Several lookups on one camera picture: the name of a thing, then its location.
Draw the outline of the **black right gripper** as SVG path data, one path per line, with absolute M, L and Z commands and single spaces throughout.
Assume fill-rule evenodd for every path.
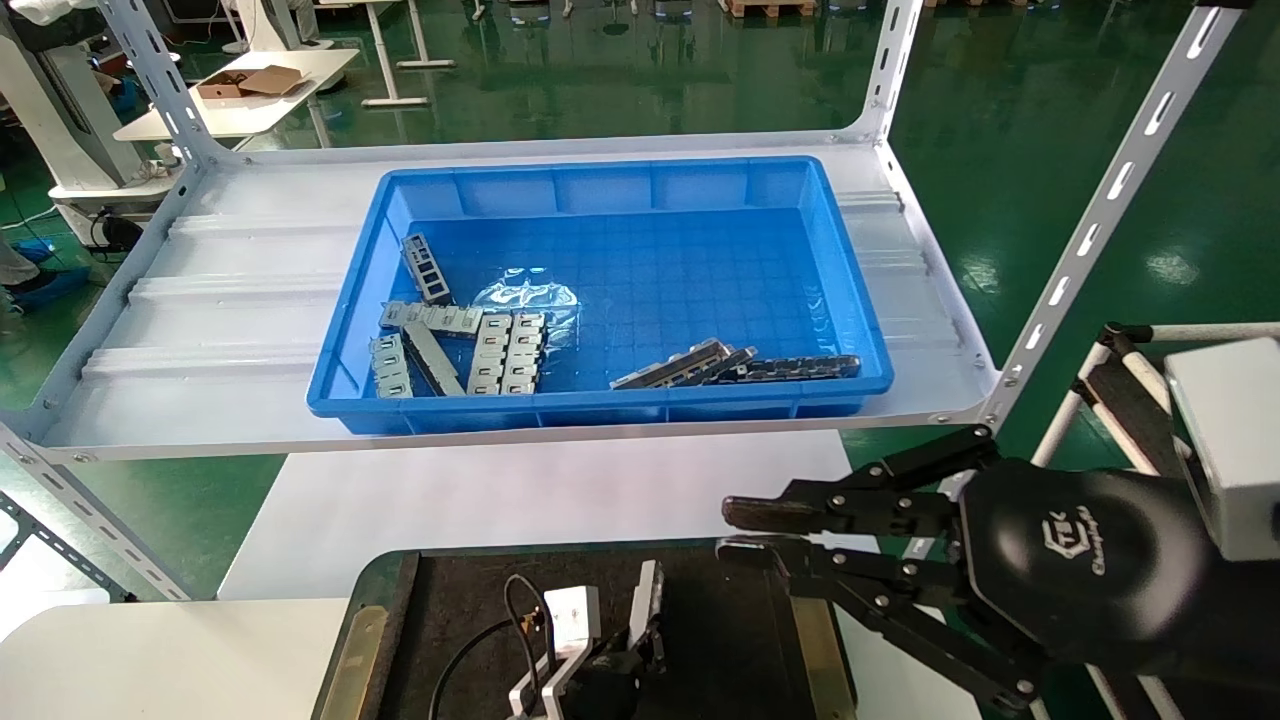
M 1001 457 L 988 428 L 964 427 L 837 480 L 792 479 L 774 498 L 728 496 L 721 510 L 732 528 L 787 536 L 726 537 L 716 556 L 774 571 L 794 598 L 842 609 L 975 700 L 1019 714 L 1038 700 L 1047 657 L 1016 638 L 983 644 L 924 612 L 963 602 L 956 568 L 790 537 L 937 537 L 960 512 L 977 598 L 1051 657 L 1175 659 L 1219 561 L 1190 491 L 1134 471 Z M 933 489 L 968 471 L 978 473 L 957 503 Z

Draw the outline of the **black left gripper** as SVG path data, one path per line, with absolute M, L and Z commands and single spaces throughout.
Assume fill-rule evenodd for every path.
M 635 717 L 644 675 L 667 671 L 662 618 L 653 618 L 645 628 L 645 659 L 641 641 L 643 629 L 625 626 L 600 643 L 561 696 L 564 719 Z

